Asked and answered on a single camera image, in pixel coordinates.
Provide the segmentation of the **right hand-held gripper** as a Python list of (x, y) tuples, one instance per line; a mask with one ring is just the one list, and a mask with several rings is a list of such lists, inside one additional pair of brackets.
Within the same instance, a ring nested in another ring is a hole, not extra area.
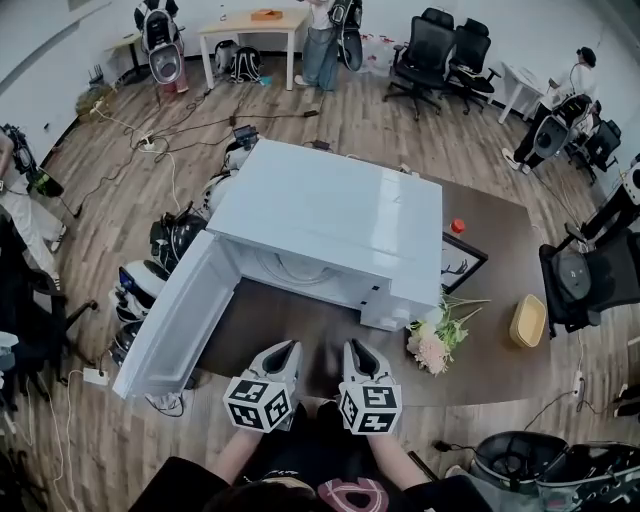
[[(357, 373), (376, 379), (355, 382)], [(338, 409), (344, 428), (353, 435), (391, 434), (403, 404), (389, 361), (366, 343), (348, 340), (343, 346), (342, 375)]]

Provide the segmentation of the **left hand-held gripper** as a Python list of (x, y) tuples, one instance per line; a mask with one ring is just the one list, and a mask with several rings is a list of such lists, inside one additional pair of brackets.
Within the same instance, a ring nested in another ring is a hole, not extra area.
[(223, 403), (233, 426), (259, 433), (289, 431), (298, 400), (295, 384), (303, 357), (299, 341), (283, 341), (260, 352), (251, 363), (258, 376), (277, 374), (285, 368), (285, 381), (263, 377), (233, 377)]

